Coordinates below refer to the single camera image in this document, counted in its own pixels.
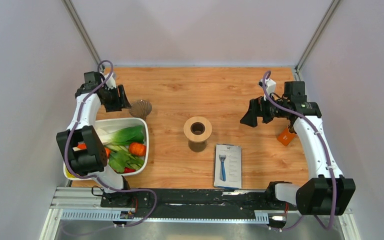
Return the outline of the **glass ribbed coffee dripper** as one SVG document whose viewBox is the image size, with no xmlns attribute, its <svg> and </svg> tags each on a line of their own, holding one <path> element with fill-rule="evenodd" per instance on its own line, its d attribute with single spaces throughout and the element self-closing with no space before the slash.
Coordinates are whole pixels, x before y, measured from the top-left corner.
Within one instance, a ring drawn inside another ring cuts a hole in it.
<svg viewBox="0 0 384 240">
<path fill-rule="evenodd" d="M 129 114 L 134 118 L 140 118 L 146 120 L 147 116 L 152 112 L 153 106 L 148 100 L 136 100 L 131 103 L 129 108 Z"/>
</svg>

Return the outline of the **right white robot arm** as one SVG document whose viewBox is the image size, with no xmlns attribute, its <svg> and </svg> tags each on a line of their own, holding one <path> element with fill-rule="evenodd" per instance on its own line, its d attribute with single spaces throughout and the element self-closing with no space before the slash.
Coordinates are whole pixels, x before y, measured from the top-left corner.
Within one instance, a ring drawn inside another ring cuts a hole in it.
<svg viewBox="0 0 384 240">
<path fill-rule="evenodd" d="M 338 167 L 324 133 L 321 110 L 307 100 L 303 81 L 287 81 L 284 93 L 275 99 L 276 83 L 268 78 L 258 82 L 264 95 L 249 101 L 241 124 L 255 128 L 258 118 L 264 124 L 275 118 L 289 120 L 287 131 L 301 142 L 308 168 L 308 181 L 297 186 L 285 181 L 271 182 L 265 195 L 266 205 L 280 208 L 285 202 L 296 206 L 301 215 L 342 215 L 356 191 L 352 178 Z"/>
</svg>

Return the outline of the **round wooden dripper stand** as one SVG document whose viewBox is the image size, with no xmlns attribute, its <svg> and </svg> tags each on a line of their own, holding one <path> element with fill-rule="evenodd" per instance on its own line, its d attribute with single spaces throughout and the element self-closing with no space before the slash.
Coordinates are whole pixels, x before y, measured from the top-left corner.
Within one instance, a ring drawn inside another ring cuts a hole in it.
<svg viewBox="0 0 384 240">
<path fill-rule="evenodd" d="M 192 143 L 204 143 L 212 135 L 213 127 L 207 118 L 194 116 L 184 123 L 183 133 Z"/>
</svg>

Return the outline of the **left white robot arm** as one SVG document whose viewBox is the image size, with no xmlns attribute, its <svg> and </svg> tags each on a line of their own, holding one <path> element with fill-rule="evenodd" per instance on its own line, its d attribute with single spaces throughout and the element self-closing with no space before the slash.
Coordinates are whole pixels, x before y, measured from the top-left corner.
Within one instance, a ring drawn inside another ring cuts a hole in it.
<svg viewBox="0 0 384 240">
<path fill-rule="evenodd" d="M 65 169 L 77 180 L 94 180 L 105 193 L 114 193 L 120 207 L 133 201 L 133 193 L 125 177 L 109 165 L 103 142 L 94 127 L 101 106 L 108 112 L 130 107 L 123 85 L 117 85 L 115 73 L 84 73 L 84 83 L 74 94 L 76 108 L 66 130 L 57 133 L 56 142 Z"/>
</svg>

